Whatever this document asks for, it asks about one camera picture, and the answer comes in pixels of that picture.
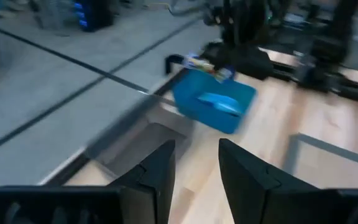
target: wooden tabletop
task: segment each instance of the wooden tabletop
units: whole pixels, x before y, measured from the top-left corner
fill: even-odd
[[[291,55],[268,53],[278,62],[293,61]],[[343,73],[358,81],[358,71]],[[358,153],[358,102],[298,89],[273,78],[262,82],[238,75],[237,81],[256,88],[258,97],[236,134],[196,124],[193,142],[177,162],[171,224],[233,223],[219,173],[220,138],[232,140],[277,167],[283,165],[288,137],[296,133]],[[163,107],[176,112],[170,105]],[[110,181],[112,177],[91,161],[67,185],[106,185]]]

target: blue bin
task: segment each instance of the blue bin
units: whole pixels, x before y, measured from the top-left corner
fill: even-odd
[[[198,100],[203,93],[228,96],[239,103],[240,116],[215,109]],[[238,128],[256,95],[256,89],[234,80],[219,83],[214,77],[199,70],[189,70],[188,74],[173,87],[173,97],[180,113],[200,121],[226,134]]]

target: blue plastic bin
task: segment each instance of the blue plastic bin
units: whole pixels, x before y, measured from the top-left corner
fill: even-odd
[[[225,95],[237,100],[241,115],[234,116],[201,102],[197,98],[203,93]],[[189,70],[173,87],[173,97],[180,113],[226,134],[232,134],[238,128],[256,93],[256,89],[251,86],[234,80],[219,83],[211,75],[199,70]]]

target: blue object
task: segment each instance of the blue object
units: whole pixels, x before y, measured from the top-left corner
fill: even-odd
[[[226,134],[238,128],[255,95],[256,89],[251,86],[234,80],[219,83],[199,70],[189,70],[173,87],[180,113]]]

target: concrete floor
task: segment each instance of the concrete floor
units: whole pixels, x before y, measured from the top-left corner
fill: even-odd
[[[0,29],[11,34],[0,32],[0,185],[40,183],[144,99],[128,83],[152,89],[165,78],[165,56],[219,37],[196,16],[166,11],[139,11],[91,34],[68,29],[68,37],[38,29],[28,14],[0,19]]]

